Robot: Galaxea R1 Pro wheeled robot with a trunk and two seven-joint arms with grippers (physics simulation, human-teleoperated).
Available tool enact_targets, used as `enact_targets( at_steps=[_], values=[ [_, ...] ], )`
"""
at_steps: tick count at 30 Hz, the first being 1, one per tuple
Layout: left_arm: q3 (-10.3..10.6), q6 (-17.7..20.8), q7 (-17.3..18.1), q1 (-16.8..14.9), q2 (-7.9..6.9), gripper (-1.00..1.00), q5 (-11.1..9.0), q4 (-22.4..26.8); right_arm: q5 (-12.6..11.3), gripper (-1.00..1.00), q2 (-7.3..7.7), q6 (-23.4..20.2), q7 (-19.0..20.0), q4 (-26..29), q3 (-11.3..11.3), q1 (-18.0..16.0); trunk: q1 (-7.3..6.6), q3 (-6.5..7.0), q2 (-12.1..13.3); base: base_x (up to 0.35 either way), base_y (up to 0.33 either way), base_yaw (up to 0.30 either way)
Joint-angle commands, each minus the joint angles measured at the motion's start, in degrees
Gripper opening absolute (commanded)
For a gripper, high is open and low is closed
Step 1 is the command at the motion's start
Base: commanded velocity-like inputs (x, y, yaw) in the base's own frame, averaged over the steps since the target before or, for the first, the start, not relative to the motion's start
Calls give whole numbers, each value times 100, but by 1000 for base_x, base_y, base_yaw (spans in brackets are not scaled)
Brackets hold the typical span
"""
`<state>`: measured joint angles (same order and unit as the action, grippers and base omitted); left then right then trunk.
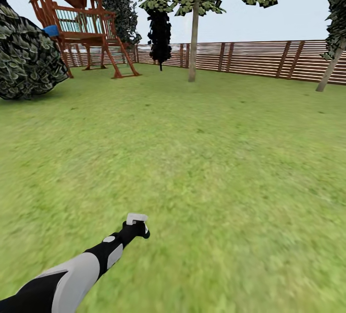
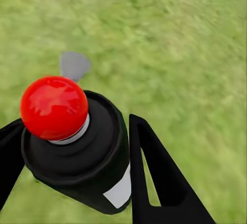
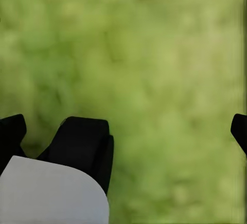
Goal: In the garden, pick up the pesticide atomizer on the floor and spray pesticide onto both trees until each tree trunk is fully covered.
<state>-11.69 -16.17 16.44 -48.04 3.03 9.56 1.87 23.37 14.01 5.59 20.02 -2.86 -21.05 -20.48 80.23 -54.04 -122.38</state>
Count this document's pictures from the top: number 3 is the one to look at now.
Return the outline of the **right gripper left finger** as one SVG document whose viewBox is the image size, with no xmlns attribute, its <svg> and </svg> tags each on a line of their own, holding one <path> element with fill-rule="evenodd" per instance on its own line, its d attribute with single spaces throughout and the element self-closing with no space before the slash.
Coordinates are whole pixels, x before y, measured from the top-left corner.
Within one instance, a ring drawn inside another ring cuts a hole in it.
<svg viewBox="0 0 247 224">
<path fill-rule="evenodd" d="M 23 114 L 0 119 L 0 175 L 27 133 Z"/>
</svg>

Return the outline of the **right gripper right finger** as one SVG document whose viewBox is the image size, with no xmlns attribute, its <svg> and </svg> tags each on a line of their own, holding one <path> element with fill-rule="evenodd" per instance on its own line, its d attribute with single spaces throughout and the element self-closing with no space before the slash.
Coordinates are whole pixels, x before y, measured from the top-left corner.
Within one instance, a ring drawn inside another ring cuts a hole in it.
<svg viewBox="0 0 247 224">
<path fill-rule="evenodd" d="M 238 113 L 234 115 L 231 133 L 247 155 L 247 115 Z"/>
</svg>

